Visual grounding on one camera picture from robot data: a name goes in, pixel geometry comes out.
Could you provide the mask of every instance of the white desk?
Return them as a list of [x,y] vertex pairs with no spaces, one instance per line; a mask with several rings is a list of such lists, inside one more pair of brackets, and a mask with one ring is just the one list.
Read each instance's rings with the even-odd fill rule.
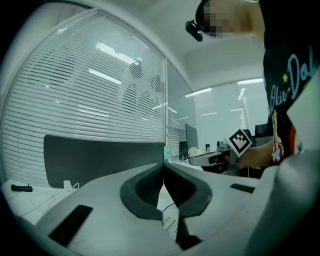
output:
[[187,162],[185,162],[183,160],[177,160],[176,159],[176,160],[173,160],[172,163],[173,164],[182,165],[182,166],[185,166],[185,167],[189,167],[189,168],[193,168],[193,169],[196,169],[198,171],[202,171],[202,172],[204,171],[201,166],[190,165],[190,164],[188,164]]
[[27,186],[28,184],[9,179],[1,186],[1,191],[11,211],[33,225],[50,208],[69,195],[69,192],[62,188],[34,185],[32,185],[32,192],[16,192],[11,190],[12,184],[17,186]]

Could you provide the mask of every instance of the horizontal blinds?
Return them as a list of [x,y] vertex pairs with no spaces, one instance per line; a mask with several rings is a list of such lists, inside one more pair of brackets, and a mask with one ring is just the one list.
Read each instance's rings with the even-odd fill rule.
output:
[[179,156],[179,142],[185,142],[186,140],[186,130],[172,126],[168,127],[168,146],[172,146],[173,157]]
[[49,186],[45,135],[164,142],[164,56],[93,13],[57,29],[21,68],[4,116],[8,178]]

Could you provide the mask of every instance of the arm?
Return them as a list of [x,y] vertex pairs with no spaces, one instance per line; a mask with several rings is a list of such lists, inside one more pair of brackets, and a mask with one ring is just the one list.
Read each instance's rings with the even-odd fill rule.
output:
[[257,147],[249,148],[239,159],[239,170],[252,166],[270,166],[272,160],[273,141]]
[[265,23],[258,2],[246,2],[246,11],[250,18],[251,33],[256,34],[260,38],[265,35]]

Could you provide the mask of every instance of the black rubber pad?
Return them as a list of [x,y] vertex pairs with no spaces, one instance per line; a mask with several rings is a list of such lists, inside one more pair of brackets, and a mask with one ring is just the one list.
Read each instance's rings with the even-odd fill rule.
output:
[[79,228],[89,216],[92,207],[78,205],[62,223],[49,235],[49,237],[58,244],[66,247],[75,236]]
[[233,188],[235,190],[240,190],[248,193],[253,193],[255,191],[255,187],[253,186],[246,186],[246,185],[241,185],[241,184],[232,184],[230,188]]

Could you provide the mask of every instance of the computer monitor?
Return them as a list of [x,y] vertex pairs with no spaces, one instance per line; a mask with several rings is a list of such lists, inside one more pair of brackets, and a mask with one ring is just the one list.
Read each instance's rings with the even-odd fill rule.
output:
[[188,156],[187,142],[179,141],[179,160],[183,160]]
[[185,124],[187,150],[190,148],[198,148],[198,133],[197,129]]

